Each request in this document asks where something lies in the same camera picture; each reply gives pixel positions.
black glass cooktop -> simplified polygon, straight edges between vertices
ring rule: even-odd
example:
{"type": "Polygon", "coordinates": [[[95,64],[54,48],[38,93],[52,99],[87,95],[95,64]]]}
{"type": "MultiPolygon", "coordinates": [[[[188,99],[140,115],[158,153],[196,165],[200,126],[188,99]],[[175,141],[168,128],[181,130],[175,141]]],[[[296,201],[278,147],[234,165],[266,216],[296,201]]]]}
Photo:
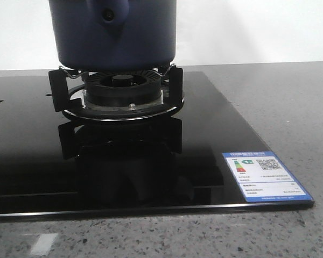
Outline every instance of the black glass cooktop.
{"type": "Polygon", "coordinates": [[[313,205],[248,203],[222,153],[269,147],[203,73],[185,73],[184,92],[173,117],[84,125],[54,111],[47,74],[0,77],[0,220],[313,205]]]}

burner cap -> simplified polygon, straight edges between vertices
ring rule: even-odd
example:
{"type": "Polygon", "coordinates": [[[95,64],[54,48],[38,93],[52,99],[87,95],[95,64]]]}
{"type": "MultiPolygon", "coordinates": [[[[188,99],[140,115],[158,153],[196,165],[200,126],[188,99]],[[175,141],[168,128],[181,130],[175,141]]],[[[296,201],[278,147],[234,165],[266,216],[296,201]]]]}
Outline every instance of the burner cap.
{"type": "Polygon", "coordinates": [[[155,101],[161,94],[160,76],[152,71],[124,74],[97,73],[85,80],[88,100],[101,106],[141,105],[155,101]]]}

metal wire support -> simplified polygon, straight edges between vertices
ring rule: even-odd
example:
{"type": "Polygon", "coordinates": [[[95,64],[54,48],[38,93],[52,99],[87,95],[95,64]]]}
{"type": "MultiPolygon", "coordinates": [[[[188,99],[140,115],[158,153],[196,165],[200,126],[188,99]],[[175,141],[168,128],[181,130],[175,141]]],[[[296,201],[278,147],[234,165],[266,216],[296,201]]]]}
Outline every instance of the metal wire support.
{"type": "Polygon", "coordinates": [[[171,68],[172,67],[174,67],[174,66],[176,66],[176,64],[171,64],[169,67],[168,67],[168,69],[164,72],[164,73],[159,73],[159,72],[157,72],[156,70],[148,70],[148,71],[152,71],[152,72],[154,72],[155,74],[157,74],[157,75],[159,75],[160,77],[164,77],[164,76],[166,76],[169,72],[170,72],[170,70],[171,70],[171,68]]]}
{"type": "Polygon", "coordinates": [[[75,70],[68,70],[68,69],[66,69],[66,67],[64,67],[64,66],[59,66],[59,69],[60,69],[60,70],[62,70],[62,71],[64,71],[64,72],[65,72],[65,74],[67,75],[67,77],[68,77],[68,78],[71,78],[71,79],[77,79],[77,78],[79,78],[81,75],[83,75],[83,74],[87,73],[87,71],[80,71],[80,73],[72,75],[72,74],[70,74],[70,73],[69,73],[69,71],[75,71],[75,70]]]}

gas stove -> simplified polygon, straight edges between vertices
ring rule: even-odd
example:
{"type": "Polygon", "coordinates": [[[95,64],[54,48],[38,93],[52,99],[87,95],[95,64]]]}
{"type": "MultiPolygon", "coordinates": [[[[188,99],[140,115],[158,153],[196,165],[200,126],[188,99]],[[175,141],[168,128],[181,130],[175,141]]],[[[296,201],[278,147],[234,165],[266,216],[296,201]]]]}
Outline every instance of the gas stove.
{"type": "Polygon", "coordinates": [[[89,73],[60,67],[49,72],[54,108],[70,120],[102,124],[170,116],[183,106],[183,70],[174,64],[157,70],[89,73]],[[67,78],[81,77],[69,89],[67,78]]]}
{"type": "MultiPolygon", "coordinates": [[[[135,76],[128,75],[115,79],[135,76]]],[[[116,75],[100,76],[92,81],[116,75]]],[[[83,85],[81,77],[62,81],[83,85]]],[[[107,117],[89,121],[55,112],[47,75],[0,77],[0,220],[313,206],[313,198],[203,73],[185,73],[182,89],[178,112],[102,123],[107,117]]]]}

qr code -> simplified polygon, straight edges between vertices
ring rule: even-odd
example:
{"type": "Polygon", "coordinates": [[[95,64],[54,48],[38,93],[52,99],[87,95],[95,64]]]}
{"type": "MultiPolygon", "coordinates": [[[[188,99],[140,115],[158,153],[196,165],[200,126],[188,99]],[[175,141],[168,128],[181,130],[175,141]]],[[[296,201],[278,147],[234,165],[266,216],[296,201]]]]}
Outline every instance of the qr code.
{"type": "Polygon", "coordinates": [[[271,159],[271,160],[257,160],[257,162],[263,170],[281,169],[279,163],[273,159],[271,159]]]}

